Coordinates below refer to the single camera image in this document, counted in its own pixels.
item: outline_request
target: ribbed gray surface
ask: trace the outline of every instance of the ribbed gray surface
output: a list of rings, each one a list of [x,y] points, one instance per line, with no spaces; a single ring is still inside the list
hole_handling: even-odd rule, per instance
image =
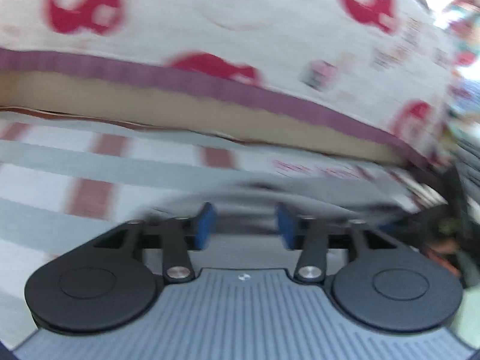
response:
[[[242,281],[240,274],[250,275]],[[394,336],[340,315],[323,291],[283,270],[204,270],[169,286],[152,310],[115,332],[65,337],[40,330],[21,360],[465,360],[447,329]]]

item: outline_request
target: small logo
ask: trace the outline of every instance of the small logo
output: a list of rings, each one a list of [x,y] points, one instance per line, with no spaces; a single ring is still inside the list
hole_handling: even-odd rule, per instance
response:
[[[238,279],[241,281],[248,281],[251,279],[251,276],[249,274],[240,274],[238,276]]]
[[[309,87],[322,91],[328,88],[336,79],[338,68],[325,61],[310,62],[302,77],[302,81]]]

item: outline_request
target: black circular disc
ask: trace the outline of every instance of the black circular disc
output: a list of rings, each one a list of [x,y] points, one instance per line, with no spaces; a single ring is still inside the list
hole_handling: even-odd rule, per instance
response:
[[[335,276],[332,291],[356,320],[395,332],[439,326],[462,300],[456,277],[403,247],[372,250],[351,262]]]
[[[117,250],[68,253],[38,269],[25,285],[33,316],[54,330],[93,333],[140,315],[157,293],[148,268]]]

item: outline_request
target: gray floor stripe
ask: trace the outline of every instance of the gray floor stripe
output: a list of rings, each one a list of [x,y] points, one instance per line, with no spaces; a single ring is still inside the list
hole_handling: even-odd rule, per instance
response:
[[[0,162],[59,175],[156,188],[198,191],[251,179],[255,173],[67,151],[0,140]]]
[[[0,291],[0,337],[8,346],[16,346],[36,330],[26,303]]]
[[[114,225],[0,199],[0,238],[48,254],[63,254]]]

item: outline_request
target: purple stripe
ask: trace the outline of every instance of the purple stripe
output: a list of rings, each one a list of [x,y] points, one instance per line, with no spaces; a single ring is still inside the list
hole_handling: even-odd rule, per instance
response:
[[[426,164],[425,157],[392,134],[323,105],[203,73],[89,55],[55,51],[19,52],[3,48],[0,48],[0,69],[55,71],[80,78],[96,78],[139,87],[183,92],[192,96],[213,97],[226,103],[260,108],[313,125],[327,126],[360,139],[389,144],[398,148],[417,166]]]

